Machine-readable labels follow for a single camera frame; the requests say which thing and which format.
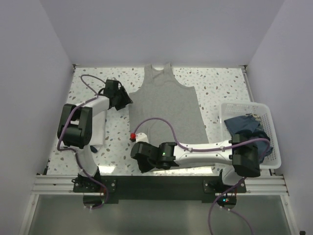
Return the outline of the grey tank top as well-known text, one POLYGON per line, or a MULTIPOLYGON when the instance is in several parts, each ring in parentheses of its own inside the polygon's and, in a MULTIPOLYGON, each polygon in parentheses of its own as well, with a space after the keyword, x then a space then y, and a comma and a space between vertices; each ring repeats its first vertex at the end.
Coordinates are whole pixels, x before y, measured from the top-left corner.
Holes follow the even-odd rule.
POLYGON ((129 96, 130 131, 145 133, 150 144, 209 142, 196 90, 176 80, 171 64, 162 70, 146 65, 141 87, 129 96))

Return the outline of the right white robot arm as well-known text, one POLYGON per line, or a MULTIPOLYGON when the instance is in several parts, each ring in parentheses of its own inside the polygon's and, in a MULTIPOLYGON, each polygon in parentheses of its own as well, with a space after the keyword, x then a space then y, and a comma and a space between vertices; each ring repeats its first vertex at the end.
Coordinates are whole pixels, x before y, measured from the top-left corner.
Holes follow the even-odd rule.
POLYGON ((142 173, 156 169, 225 165, 226 168, 222 170, 218 180, 218 187, 223 192, 230 192, 240 179, 261 175, 256 141, 234 135, 230 140, 211 144, 163 142, 154 146, 140 133, 131 149, 131 158, 137 161, 142 173))

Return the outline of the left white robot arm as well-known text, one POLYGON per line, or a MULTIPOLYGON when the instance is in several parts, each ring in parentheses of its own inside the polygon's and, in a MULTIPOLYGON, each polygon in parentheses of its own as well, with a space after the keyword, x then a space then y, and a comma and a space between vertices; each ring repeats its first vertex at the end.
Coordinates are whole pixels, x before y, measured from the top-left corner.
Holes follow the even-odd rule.
POLYGON ((96 177, 99 172, 94 162, 90 141, 92 139, 93 119, 105 114, 110 108, 117 111, 132 104, 127 91, 118 80, 108 79, 105 87, 94 92, 94 97, 81 104, 65 104, 57 131, 57 150, 72 151, 79 168, 79 175, 86 177, 84 186, 90 192, 101 188, 101 180, 96 177))

